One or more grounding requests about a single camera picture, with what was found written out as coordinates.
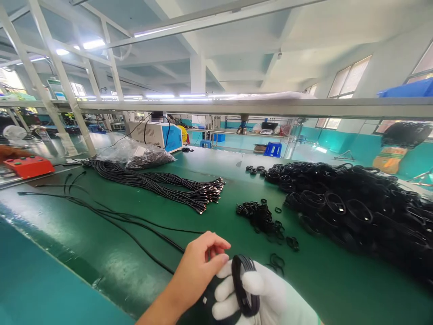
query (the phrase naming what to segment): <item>person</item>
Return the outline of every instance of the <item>person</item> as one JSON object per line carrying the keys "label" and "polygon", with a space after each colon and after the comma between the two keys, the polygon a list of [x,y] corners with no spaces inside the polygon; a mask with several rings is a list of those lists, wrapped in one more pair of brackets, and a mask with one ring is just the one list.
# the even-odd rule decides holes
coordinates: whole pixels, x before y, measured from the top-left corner
{"label": "person", "polygon": [[[173,278],[140,317],[136,325],[173,325],[203,295],[214,276],[224,279],[215,290],[212,315],[216,320],[239,310],[231,276],[231,245],[214,232],[206,232],[190,242]],[[241,276],[244,289],[260,296],[257,315],[241,315],[236,325],[318,325],[320,318],[308,303],[274,272],[254,261],[256,271]]]}

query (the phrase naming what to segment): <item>white glove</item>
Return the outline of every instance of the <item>white glove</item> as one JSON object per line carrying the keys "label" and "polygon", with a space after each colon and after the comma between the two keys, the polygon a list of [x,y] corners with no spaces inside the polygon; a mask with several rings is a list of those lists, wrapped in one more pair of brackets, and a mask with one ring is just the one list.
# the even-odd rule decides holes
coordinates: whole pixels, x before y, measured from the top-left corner
{"label": "white glove", "polygon": [[[212,315],[223,320],[239,310],[231,260],[216,275],[225,278],[215,290]],[[247,293],[260,296],[259,312],[250,318],[242,315],[236,325],[318,325],[321,321],[310,305],[284,279],[254,261],[257,271],[245,272],[242,286]]]}

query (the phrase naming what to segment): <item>red machine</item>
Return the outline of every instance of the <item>red machine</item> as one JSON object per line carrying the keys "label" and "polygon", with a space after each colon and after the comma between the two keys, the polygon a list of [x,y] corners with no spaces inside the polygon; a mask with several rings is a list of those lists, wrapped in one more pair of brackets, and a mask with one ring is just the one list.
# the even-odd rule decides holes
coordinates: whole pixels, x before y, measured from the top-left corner
{"label": "red machine", "polygon": [[8,159],[3,163],[24,179],[45,175],[55,171],[48,159],[39,156]]}

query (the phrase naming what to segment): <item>white fan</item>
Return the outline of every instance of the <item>white fan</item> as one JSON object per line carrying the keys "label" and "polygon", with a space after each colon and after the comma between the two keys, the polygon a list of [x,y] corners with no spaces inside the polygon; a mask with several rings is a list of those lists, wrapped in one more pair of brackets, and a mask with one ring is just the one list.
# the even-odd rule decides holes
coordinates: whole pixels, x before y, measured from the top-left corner
{"label": "white fan", "polygon": [[25,146],[28,142],[23,140],[27,132],[24,128],[16,125],[9,125],[3,129],[3,136],[9,140],[11,145]]}

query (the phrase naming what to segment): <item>green workbench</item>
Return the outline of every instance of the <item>green workbench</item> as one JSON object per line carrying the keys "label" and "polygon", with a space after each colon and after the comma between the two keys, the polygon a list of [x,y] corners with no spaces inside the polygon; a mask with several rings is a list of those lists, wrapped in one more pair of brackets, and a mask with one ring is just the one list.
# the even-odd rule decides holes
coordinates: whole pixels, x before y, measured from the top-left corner
{"label": "green workbench", "polygon": [[[320,315],[325,324],[431,324],[433,297],[396,268],[367,256],[351,254],[324,237],[312,237],[297,222],[296,213],[283,206],[285,194],[259,175],[245,172],[247,165],[271,167],[287,160],[220,150],[194,148],[194,152],[174,153],[177,161],[156,168],[196,181],[223,177],[227,182],[218,204],[212,203],[202,215],[189,206],[156,194],[124,186],[87,174],[77,184],[92,198],[110,208],[148,218],[173,228],[211,230],[232,244],[230,256],[242,253],[265,264],[271,253],[285,262],[285,278]],[[65,199],[27,195],[33,191],[61,194],[61,188],[35,187],[36,184],[62,184],[78,167],[0,191],[0,214],[25,233],[47,253],[75,272],[84,281],[126,313],[137,319],[163,290],[171,275],[155,264],[124,232],[86,208]],[[74,196],[89,200],[79,189]],[[249,222],[236,215],[235,206],[245,201],[268,201],[274,219],[281,221],[286,236],[295,236],[300,251],[270,243],[256,234]],[[282,208],[277,214],[274,208]],[[128,228],[163,263],[175,269],[181,254],[146,229]],[[159,229],[186,247],[195,236]],[[200,323],[199,306],[182,323]]]}

